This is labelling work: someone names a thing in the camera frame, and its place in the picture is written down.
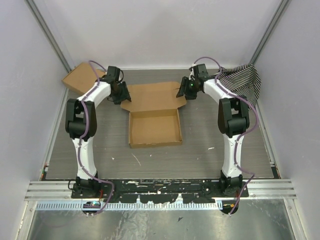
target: wall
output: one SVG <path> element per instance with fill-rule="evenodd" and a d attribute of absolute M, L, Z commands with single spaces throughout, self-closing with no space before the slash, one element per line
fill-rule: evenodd
<path fill-rule="evenodd" d="M 259 57 L 260 106 L 283 178 L 319 239 L 320 1 L 292 1 Z"/>
<path fill-rule="evenodd" d="M 26 3 L 0 7 L 0 239 L 12 240 L 44 162 L 66 74 Z"/>
<path fill-rule="evenodd" d="M 36 0 L 71 66 L 189 68 L 250 61 L 280 0 Z"/>

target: cardboard flap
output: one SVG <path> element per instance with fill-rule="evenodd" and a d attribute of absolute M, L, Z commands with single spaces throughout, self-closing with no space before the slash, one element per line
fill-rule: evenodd
<path fill-rule="evenodd" d="M 176 81 L 128 85 L 131 102 L 123 101 L 121 108 L 130 112 L 177 109 L 187 103 L 184 96 L 176 98 L 179 87 Z"/>
<path fill-rule="evenodd" d="M 96 70 L 96 72 L 99 77 L 105 74 L 105 72 L 100 70 Z M 67 88 L 83 95 L 93 87 L 96 80 L 97 77 L 94 71 L 92 71 L 90 64 L 83 62 L 73 69 L 62 81 Z"/>

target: cardboard box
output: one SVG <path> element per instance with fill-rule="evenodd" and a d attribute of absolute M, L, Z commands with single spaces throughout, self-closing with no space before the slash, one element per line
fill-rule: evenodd
<path fill-rule="evenodd" d="M 105 72 L 96 70 L 99 77 L 105 75 Z M 62 79 L 64 85 L 76 92 L 77 94 L 83 95 L 85 94 L 90 88 L 93 87 L 97 77 L 92 71 L 92 68 L 89 63 L 83 62 L 75 69 L 73 69 L 69 74 Z"/>
<path fill-rule="evenodd" d="M 121 107 L 129 113 L 131 148 L 174 146 L 182 144 L 178 108 L 187 103 L 176 98 L 179 82 L 128 85 L 131 101 Z"/>

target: purple hose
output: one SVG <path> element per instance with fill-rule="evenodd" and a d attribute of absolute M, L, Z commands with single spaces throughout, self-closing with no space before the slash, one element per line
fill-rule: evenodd
<path fill-rule="evenodd" d="M 242 97 L 238 96 L 238 95 L 235 95 L 231 92 L 228 92 L 227 90 L 224 89 L 224 87 L 222 85 L 220 85 L 219 83 L 217 83 L 217 80 L 218 80 L 218 77 L 221 75 L 222 73 L 222 68 L 220 66 L 220 64 L 215 60 L 213 59 L 212 57 L 209 57 L 209 56 L 202 56 L 200 58 L 198 58 L 197 60 L 194 61 L 193 64 L 196 64 L 199 60 L 201 59 L 210 59 L 212 61 L 214 61 L 218 67 L 219 67 L 219 73 L 215 76 L 214 78 L 214 81 L 215 83 L 217 84 L 217 86 L 227 95 L 231 96 L 231 97 L 234 97 L 236 99 L 239 99 L 240 101 L 244 102 L 245 104 L 247 104 L 251 109 L 252 111 L 254 112 L 254 115 L 255 115 L 255 125 L 253 126 L 253 128 L 251 128 L 250 130 L 242 133 L 241 135 L 238 136 L 238 138 L 236 139 L 235 141 L 235 145 L 234 145 L 234 155 L 233 155 L 233 160 L 234 160 L 234 165 L 242 172 L 246 173 L 246 174 L 251 174 L 252 176 L 248 179 L 248 181 L 246 181 L 246 183 L 243 185 L 240 193 L 239 193 L 239 196 L 233 206 L 233 208 L 231 209 L 231 211 L 229 212 L 229 214 L 231 215 L 235 208 L 237 207 L 237 205 L 239 204 L 239 201 L 240 201 L 240 197 L 243 193 L 243 191 L 245 190 L 246 186 L 248 185 L 248 183 L 250 183 L 250 181 L 255 177 L 255 173 L 254 172 L 250 172 L 250 171 L 247 171 L 245 170 L 244 168 L 242 168 L 241 166 L 238 165 L 238 162 L 237 162 L 237 149 L 238 149 L 238 143 L 239 143 L 239 140 L 241 139 L 241 137 L 243 137 L 244 135 L 247 135 L 249 133 L 251 133 L 252 131 L 254 131 L 258 126 L 259 126 L 259 116 L 258 116 L 258 113 L 257 113 L 257 110 L 255 109 L 255 107 L 249 102 L 247 101 L 246 99 L 243 99 Z"/>
<path fill-rule="evenodd" d="M 95 62 L 95 61 L 89 60 L 89 64 L 90 64 L 90 66 L 91 66 L 91 68 L 92 68 L 92 70 L 93 70 L 93 72 L 94 72 L 94 74 L 95 74 L 95 76 L 96 76 L 96 78 L 97 78 L 97 85 L 96 85 L 94 88 L 92 88 L 86 95 L 84 95 L 84 97 L 83 97 L 82 100 L 81 100 L 81 104 L 82 104 L 82 106 L 83 106 L 83 110 L 84 110 L 84 114 L 85 114 L 86 123 L 85 123 L 85 131 L 84 131 L 84 133 L 83 133 L 83 134 L 80 136 L 80 138 L 79 138 L 79 143 L 78 143 L 79 147 L 78 147 L 78 151 L 77 151 L 77 161 L 78 161 L 78 163 L 79 163 L 79 166 L 80 166 L 80 167 L 82 168 L 82 170 L 84 171 L 84 173 L 87 174 L 90 178 L 98 181 L 99 183 L 105 183 L 105 184 L 110 184 L 110 185 L 111 185 L 111 192 L 110 192 L 110 194 L 109 194 L 109 196 L 108 196 L 105 204 L 103 205 L 103 207 L 102 207 L 99 211 L 97 211 L 97 212 L 95 212 L 95 213 L 93 214 L 93 215 L 97 215 L 97 214 L 102 213 L 102 211 L 106 208 L 106 206 L 107 206 L 107 204 L 109 203 L 109 201 L 110 201 L 110 199 L 111 199 L 111 196 L 113 195 L 113 192 L 114 192 L 114 190 L 115 190 L 115 185 L 114 185 L 114 183 L 111 182 L 111 181 L 102 180 L 102 179 L 96 178 L 95 176 L 91 175 L 91 174 L 85 169 L 85 167 L 83 166 L 83 164 L 82 164 L 82 162 L 81 162 L 81 158 L 80 158 L 81 145 L 82 145 L 81 142 L 82 142 L 82 139 L 87 135 L 87 133 L 88 133 L 88 131 L 89 131 L 89 113 L 88 113 L 87 106 L 86 106 L 86 104 L 85 104 L 85 100 L 86 100 L 86 99 L 98 88 L 98 86 L 100 85 L 99 75 L 98 75 L 96 69 L 92 66 L 91 63 L 94 63 L 94 64 L 99 65 L 105 72 L 107 72 L 107 70 L 106 70 L 102 65 L 100 65 L 99 63 L 97 63 L 97 62 Z"/>

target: purple cable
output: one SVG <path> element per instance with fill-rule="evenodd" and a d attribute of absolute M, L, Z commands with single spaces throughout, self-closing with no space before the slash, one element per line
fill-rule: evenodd
<path fill-rule="evenodd" d="M 253 126 L 253 128 L 251 128 L 250 130 L 242 133 L 241 135 L 239 135 L 235 141 L 235 145 L 234 145 L 234 155 L 233 155 L 233 160 L 234 160 L 234 165 L 242 172 L 246 173 L 246 174 L 251 174 L 252 176 L 248 179 L 248 181 L 246 181 L 246 183 L 243 185 L 243 187 L 241 188 L 241 191 L 239 193 L 239 196 L 237 197 L 236 199 L 236 202 L 233 206 L 233 208 L 231 209 L 231 211 L 229 212 L 230 216 L 231 214 L 234 212 L 235 208 L 237 207 L 237 205 L 239 204 L 239 201 L 240 201 L 240 197 L 243 193 L 243 191 L 245 190 L 246 186 L 248 185 L 248 183 L 250 183 L 250 181 L 255 177 L 255 173 L 254 172 L 250 172 L 250 171 L 247 171 L 245 170 L 244 168 L 242 168 L 241 166 L 238 165 L 238 162 L 237 162 L 237 149 L 238 149 L 238 144 L 239 144 L 239 140 L 241 139 L 241 137 L 243 137 L 244 135 L 247 135 L 249 133 L 251 133 L 252 131 L 254 131 L 258 125 L 259 125 L 259 116 L 258 116 L 258 113 L 257 113 L 257 110 L 255 109 L 255 107 L 249 102 L 247 101 L 246 99 L 243 99 L 242 97 L 238 96 L 238 95 L 235 95 L 231 92 L 228 92 L 227 90 L 224 89 L 224 87 L 222 85 L 220 85 L 219 83 L 217 83 L 217 80 L 218 80 L 218 77 L 221 75 L 222 73 L 222 68 L 220 66 L 220 64 L 215 60 L 213 59 L 212 57 L 209 57 L 209 56 L 202 56 L 200 58 L 198 58 L 197 60 L 194 61 L 193 64 L 196 64 L 199 60 L 201 59 L 210 59 L 212 61 L 214 61 L 218 67 L 219 67 L 219 73 L 215 76 L 214 78 L 214 81 L 216 83 L 216 85 L 227 95 L 231 96 L 231 97 L 234 97 L 234 98 L 237 98 L 239 99 L 240 101 L 244 102 L 245 104 L 247 104 L 251 109 L 252 111 L 254 112 L 254 115 L 255 115 L 255 125 Z"/>
<path fill-rule="evenodd" d="M 84 97 L 83 97 L 82 100 L 81 100 L 81 104 L 82 104 L 82 106 L 83 106 L 83 110 L 84 110 L 84 114 L 85 114 L 86 123 L 85 123 L 85 131 L 84 131 L 84 133 L 83 133 L 83 134 L 80 136 L 80 138 L 79 138 L 79 143 L 78 143 L 79 147 L 78 147 L 78 151 L 77 151 L 77 161 L 78 161 L 78 163 L 79 163 L 79 166 L 80 166 L 80 167 L 82 168 L 82 170 L 84 171 L 84 173 L 87 174 L 90 178 L 98 181 L 99 183 L 105 183 L 105 184 L 110 184 L 110 185 L 111 185 L 111 192 L 110 192 L 110 194 L 109 194 L 109 196 L 108 196 L 105 204 L 103 205 L 103 207 L 102 207 L 99 211 L 97 211 L 97 212 L 95 212 L 95 213 L 93 214 L 93 215 L 97 215 L 97 214 L 102 213 L 102 211 L 106 208 L 106 206 L 107 206 L 107 204 L 109 203 L 109 201 L 110 201 L 110 199 L 111 199 L 111 196 L 112 196 L 112 194 L 113 194 L 113 192 L 114 192 L 114 190 L 115 190 L 115 185 L 114 185 L 114 183 L 111 182 L 111 181 L 102 180 L 102 179 L 96 178 L 95 176 L 91 175 L 91 174 L 85 169 L 85 167 L 83 166 L 83 164 L 82 164 L 82 162 L 81 162 L 81 158 L 80 158 L 81 145 L 82 145 L 81 142 L 82 142 L 82 139 L 87 135 L 87 133 L 88 133 L 88 131 L 89 131 L 89 113 L 88 113 L 87 106 L 86 106 L 86 104 L 85 104 L 85 100 L 86 100 L 86 99 L 90 96 L 90 94 L 92 94 L 92 93 L 98 88 L 98 86 L 100 85 L 99 75 L 98 75 L 96 69 L 92 66 L 91 63 L 94 63 L 94 64 L 99 65 L 105 72 L 107 72 L 107 70 L 106 70 L 102 65 L 100 65 L 99 63 L 97 63 L 97 62 L 95 62 L 95 61 L 89 60 L 89 64 L 90 64 L 90 66 L 91 66 L 91 68 L 92 68 L 95 76 L 97 77 L 97 85 L 96 85 L 94 88 L 92 88 L 86 95 L 84 95 Z"/>

